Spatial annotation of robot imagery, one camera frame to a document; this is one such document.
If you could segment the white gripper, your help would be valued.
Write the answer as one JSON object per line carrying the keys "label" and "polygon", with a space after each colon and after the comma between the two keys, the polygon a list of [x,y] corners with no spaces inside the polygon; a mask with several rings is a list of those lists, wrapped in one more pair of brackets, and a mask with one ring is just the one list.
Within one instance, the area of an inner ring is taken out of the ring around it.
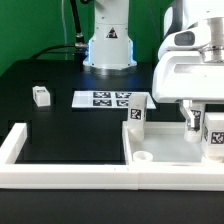
{"label": "white gripper", "polygon": [[181,101],[179,108],[188,130],[198,131],[192,101],[224,102],[224,19],[205,19],[170,34],[158,58],[153,98],[160,103]]}

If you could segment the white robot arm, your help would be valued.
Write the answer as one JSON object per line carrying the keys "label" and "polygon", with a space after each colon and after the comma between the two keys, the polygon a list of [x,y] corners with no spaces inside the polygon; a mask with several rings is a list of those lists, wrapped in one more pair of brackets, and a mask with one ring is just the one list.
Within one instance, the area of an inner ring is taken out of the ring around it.
{"label": "white robot arm", "polygon": [[[129,0],[91,0],[94,35],[84,68],[101,75],[136,66],[128,36]],[[164,15],[152,96],[180,104],[190,130],[197,130],[194,104],[224,103],[224,0],[174,0]]]}

